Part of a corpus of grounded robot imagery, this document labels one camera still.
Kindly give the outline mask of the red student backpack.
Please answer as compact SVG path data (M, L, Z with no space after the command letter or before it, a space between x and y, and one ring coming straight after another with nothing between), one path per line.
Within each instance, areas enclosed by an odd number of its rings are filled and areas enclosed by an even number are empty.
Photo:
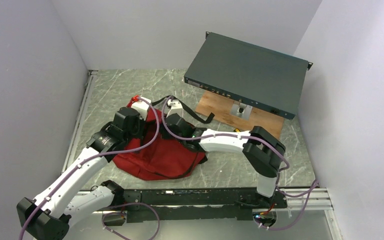
M208 158L204 152L193 152L176 140L164 139L162 112L149 108L141 138L132 139L127 150L151 144L139 151L121 153L113 158L122 171L144 181L174 180L191 175L196 166Z

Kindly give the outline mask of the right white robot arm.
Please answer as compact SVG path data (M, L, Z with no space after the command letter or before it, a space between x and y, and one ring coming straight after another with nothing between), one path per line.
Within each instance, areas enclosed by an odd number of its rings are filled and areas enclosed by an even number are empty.
M164 134L177 139L197 153L227 152L242 154L257 172L255 202L241 197L236 204L247 208L267 208L275 201L278 174L286 147L261 126L240 132L217 131L189 124L179 114L161 117Z

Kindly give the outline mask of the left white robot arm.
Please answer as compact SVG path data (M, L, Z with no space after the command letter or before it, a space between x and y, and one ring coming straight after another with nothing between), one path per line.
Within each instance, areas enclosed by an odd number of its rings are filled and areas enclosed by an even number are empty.
M24 197L16 205L21 231L36 240L62 240L69 229L93 212L119 209L124 189L112 180L102 182L90 193L78 197L81 188L118 154L131 153L127 145L143 134L148 114L157 116L147 105L122 107L94 133L77 159L44 191L33 199Z

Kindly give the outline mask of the wooden board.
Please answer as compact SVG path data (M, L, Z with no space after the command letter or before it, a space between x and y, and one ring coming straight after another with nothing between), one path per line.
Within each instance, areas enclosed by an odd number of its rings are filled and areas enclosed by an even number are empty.
M284 124L284 118L278 115L209 91L203 94L195 112L205 116L213 113L215 120L243 131L263 127L278 140Z

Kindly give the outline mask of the dark teal rack server box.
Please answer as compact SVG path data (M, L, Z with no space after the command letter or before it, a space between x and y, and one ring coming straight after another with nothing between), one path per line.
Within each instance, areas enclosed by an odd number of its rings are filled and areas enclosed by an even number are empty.
M207 32L183 76L186 84L292 120L313 63Z

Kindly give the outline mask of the silver metal bracket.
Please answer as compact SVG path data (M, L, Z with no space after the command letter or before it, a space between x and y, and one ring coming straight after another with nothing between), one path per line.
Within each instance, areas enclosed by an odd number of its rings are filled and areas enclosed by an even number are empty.
M243 102L234 101L230 109L230 114L244 120L249 120L253 107Z

